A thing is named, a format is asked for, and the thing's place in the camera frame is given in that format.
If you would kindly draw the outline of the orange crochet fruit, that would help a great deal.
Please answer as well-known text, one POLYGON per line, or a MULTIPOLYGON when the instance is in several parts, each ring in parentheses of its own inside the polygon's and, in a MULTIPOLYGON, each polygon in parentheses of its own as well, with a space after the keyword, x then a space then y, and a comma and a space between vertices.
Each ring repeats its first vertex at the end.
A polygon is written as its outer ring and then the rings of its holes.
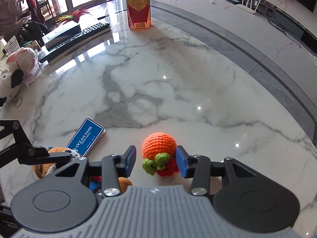
POLYGON ((169 177, 179 172, 176 163, 177 143, 172 136, 162 132, 150 134, 142 144, 142 168, 150 175, 169 177))

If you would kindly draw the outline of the black set-top box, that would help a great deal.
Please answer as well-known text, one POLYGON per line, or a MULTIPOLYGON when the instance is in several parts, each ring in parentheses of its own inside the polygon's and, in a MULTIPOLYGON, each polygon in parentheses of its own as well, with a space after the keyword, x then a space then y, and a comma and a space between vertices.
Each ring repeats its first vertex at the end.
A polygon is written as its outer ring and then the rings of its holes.
POLYGON ((81 27, 79 23, 71 20, 70 22, 58 26, 56 29, 43 36, 42 40, 46 48, 48 50, 51 50, 62 43, 64 40, 80 32, 81 27))

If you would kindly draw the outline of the orange red drink carton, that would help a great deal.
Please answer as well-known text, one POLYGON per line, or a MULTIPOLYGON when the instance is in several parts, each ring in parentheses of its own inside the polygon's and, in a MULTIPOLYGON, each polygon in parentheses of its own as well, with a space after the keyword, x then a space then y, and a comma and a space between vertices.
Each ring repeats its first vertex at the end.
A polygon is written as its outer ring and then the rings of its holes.
POLYGON ((128 26, 143 30, 151 26, 150 0, 126 0, 128 26))

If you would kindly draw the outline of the black remote control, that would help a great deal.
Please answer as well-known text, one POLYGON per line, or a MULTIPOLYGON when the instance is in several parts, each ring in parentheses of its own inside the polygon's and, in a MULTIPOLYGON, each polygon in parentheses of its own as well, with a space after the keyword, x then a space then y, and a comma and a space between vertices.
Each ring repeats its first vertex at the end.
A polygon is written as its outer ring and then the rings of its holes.
POLYGON ((65 41, 55 46, 50 51, 47 48, 42 48, 42 53, 39 54, 38 60, 40 63, 54 63, 62 57, 68 55, 82 45, 91 40, 111 31, 109 22, 99 22, 82 30, 80 33, 71 36, 65 41))

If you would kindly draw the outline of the blue ocean park card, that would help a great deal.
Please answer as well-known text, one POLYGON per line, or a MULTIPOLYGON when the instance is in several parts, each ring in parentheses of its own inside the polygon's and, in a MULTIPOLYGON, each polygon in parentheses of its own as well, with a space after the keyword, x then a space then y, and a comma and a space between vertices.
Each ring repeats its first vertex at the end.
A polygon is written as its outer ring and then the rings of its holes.
POLYGON ((77 152, 80 156, 87 156, 105 132, 106 130, 103 126, 90 118, 86 118, 69 141, 67 148, 77 152))

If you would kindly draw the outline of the brown teddy bear plush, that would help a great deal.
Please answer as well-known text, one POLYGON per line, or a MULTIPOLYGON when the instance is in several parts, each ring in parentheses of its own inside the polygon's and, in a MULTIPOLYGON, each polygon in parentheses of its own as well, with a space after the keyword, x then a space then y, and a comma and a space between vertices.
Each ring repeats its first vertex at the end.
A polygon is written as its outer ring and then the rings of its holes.
MULTIPOLYGON (((63 152, 67 152, 69 154, 72 155, 72 160, 80 158, 81 155, 72 149, 69 148, 64 148, 64 147, 46 147, 46 151, 48 151, 49 153, 63 153, 63 152)), ((33 166, 33 171, 36 174, 36 176, 39 179, 44 178, 45 176, 53 173, 54 171, 56 171, 57 169, 59 169, 60 167, 64 166, 66 163, 61 163, 60 165, 57 163, 48 163, 48 164, 39 164, 39 165, 34 165, 33 166)), ((124 177, 119 177, 118 178, 119 181, 119 186, 120 186, 120 190, 122 193, 125 193, 128 186, 132 186, 132 182, 128 179, 128 178, 124 178, 124 177)), ((102 184, 102 177, 101 176, 92 176, 90 177, 90 184, 89 184, 89 189, 94 192, 94 193, 100 193, 100 189, 101 189, 101 184, 102 184)))

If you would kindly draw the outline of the white wifi router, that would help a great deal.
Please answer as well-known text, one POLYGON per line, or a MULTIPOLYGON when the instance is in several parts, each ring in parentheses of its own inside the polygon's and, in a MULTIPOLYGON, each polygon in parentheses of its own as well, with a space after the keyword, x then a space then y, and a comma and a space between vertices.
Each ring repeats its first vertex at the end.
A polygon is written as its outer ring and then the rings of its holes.
POLYGON ((250 14, 256 14, 261 1, 262 0, 242 0, 240 4, 236 5, 236 7, 249 12, 250 14))

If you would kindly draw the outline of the cow plush toy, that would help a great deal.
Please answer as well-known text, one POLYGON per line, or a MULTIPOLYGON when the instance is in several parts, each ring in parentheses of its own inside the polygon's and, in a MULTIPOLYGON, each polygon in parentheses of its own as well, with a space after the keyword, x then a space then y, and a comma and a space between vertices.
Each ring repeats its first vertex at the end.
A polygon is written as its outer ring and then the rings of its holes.
POLYGON ((38 56, 29 47, 20 48, 1 60, 1 107, 16 98, 23 80, 35 73, 38 56))

